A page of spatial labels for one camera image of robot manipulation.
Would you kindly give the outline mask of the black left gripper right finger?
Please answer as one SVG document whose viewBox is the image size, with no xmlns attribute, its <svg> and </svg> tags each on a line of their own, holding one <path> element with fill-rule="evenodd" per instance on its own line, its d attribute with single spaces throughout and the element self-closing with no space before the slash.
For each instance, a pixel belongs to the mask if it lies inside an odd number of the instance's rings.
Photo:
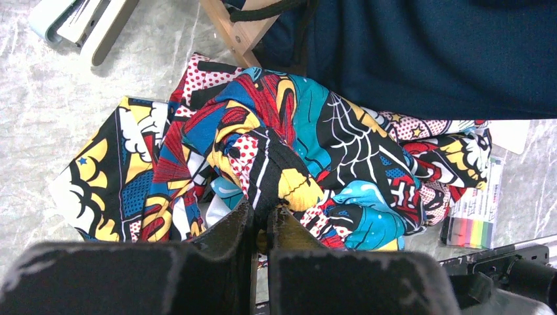
<svg viewBox="0 0 557 315">
<path fill-rule="evenodd" d="M 267 219 L 271 314 L 460 314 L 447 273 L 408 251 L 336 251 L 286 209 Z"/>
</svg>

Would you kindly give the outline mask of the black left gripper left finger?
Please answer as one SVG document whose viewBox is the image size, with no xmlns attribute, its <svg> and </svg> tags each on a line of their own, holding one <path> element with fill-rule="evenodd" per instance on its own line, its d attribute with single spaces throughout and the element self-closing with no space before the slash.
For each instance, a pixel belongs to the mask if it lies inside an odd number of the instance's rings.
<svg viewBox="0 0 557 315">
<path fill-rule="evenodd" d="M 39 243 L 1 286 L 2 314 L 249 314 L 254 212 L 246 204 L 191 241 Z"/>
</svg>

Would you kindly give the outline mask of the comic print shorts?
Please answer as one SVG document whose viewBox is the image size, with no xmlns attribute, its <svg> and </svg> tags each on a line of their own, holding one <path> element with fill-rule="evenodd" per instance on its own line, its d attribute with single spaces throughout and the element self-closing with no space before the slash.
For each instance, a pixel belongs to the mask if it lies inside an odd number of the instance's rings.
<svg viewBox="0 0 557 315">
<path fill-rule="evenodd" d="M 89 241 L 185 241 L 247 201 L 323 245 L 402 247 L 487 184 L 484 121 L 362 108 L 312 79 L 191 56 L 167 102 L 125 97 L 51 194 Z"/>
</svg>

